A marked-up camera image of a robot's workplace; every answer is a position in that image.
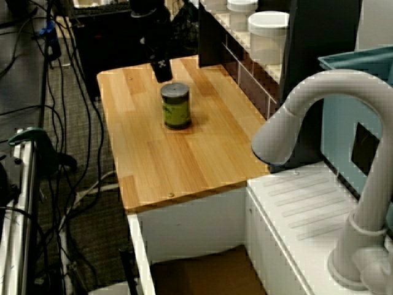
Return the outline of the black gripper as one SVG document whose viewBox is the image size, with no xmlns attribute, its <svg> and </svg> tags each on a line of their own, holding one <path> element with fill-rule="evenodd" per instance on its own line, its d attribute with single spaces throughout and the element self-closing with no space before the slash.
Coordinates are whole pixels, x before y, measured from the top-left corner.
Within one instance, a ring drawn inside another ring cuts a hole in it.
<svg viewBox="0 0 393 295">
<path fill-rule="evenodd" d="M 141 14 L 134 13 L 138 32 L 141 35 L 147 59 L 151 63 L 158 83 L 173 78 L 170 61 L 165 58 L 166 43 L 171 36 L 171 14 L 169 10 L 150 10 Z"/>
</svg>

